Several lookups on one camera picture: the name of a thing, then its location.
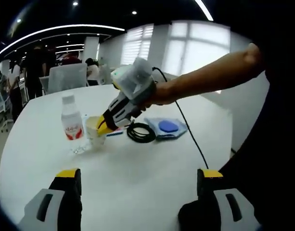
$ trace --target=window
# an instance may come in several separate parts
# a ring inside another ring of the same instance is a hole
[[[136,57],[148,59],[154,25],[146,25],[127,31],[122,50],[121,64],[133,64]]]
[[[169,33],[162,68],[175,76],[197,70],[230,52],[230,29],[221,25],[174,22]]]

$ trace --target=bottle cap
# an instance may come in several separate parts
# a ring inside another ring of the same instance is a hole
[[[75,103],[75,95],[73,93],[64,93],[62,96],[63,104]]]

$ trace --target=white table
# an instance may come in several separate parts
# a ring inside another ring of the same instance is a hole
[[[118,95],[111,85],[70,90],[81,113],[100,115]],[[0,164],[0,201],[18,223],[25,205],[63,169],[79,167],[81,230],[178,230],[183,204],[197,199],[197,169],[205,168],[189,132],[174,141],[139,144],[126,133],[108,137],[100,153],[69,152],[60,115],[62,93],[31,100],[12,128]],[[229,160],[232,115],[201,96],[179,100],[210,168]],[[175,104],[144,117],[183,120]]]

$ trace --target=black ceiling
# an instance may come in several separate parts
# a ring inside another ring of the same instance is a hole
[[[13,41],[35,31],[54,26],[70,24],[98,24],[120,27],[124,29],[134,28],[140,25],[154,23],[167,24],[173,20],[204,20],[207,21],[195,0],[76,0],[78,6],[73,6],[74,0],[14,0],[0,1],[0,51]],[[232,30],[251,37],[255,29],[249,27],[255,13],[251,12],[253,4],[259,0],[203,0],[214,22],[225,24]],[[122,31],[104,28],[64,28],[42,33],[16,44],[0,56],[0,61],[7,54],[18,49],[18,55],[22,55],[29,47],[23,45],[44,39],[44,43],[52,45],[65,45],[67,33],[97,33],[102,42],[107,35],[116,36]],[[74,42],[83,43],[86,35],[71,35]]]

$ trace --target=white pillar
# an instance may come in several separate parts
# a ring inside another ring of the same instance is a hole
[[[84,51],[82,55],[82,62],[88,58],[96,59],[99,37],[86,37],[84,42]]]

